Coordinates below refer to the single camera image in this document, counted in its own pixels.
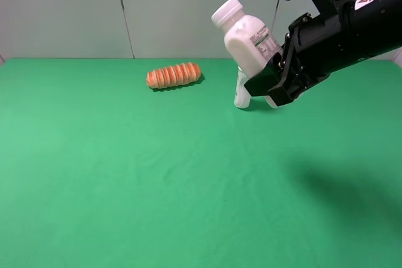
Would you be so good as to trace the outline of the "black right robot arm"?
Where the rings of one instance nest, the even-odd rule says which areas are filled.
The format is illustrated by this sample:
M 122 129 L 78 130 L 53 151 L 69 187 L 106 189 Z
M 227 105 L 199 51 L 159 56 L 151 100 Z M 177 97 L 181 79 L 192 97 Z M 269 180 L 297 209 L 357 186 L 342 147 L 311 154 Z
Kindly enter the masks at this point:
M 282 51 L 245 83 L 251 96 L 290 104 L 331 73 L 401 47 L 401 0 L 312 2 L 318 16 L 289 25 Z

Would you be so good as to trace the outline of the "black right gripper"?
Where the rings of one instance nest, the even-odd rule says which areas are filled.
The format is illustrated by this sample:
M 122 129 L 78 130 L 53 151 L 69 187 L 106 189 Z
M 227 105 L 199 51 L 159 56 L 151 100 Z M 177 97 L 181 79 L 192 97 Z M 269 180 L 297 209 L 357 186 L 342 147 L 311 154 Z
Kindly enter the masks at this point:
M 315 18 L 307 14 L 295 20 L 280 60 L 271 59 L 247 80 L 252 97 L 265 97 L 271 105 L 287 105 L 349 64 L 349 20 L 344 12 Z

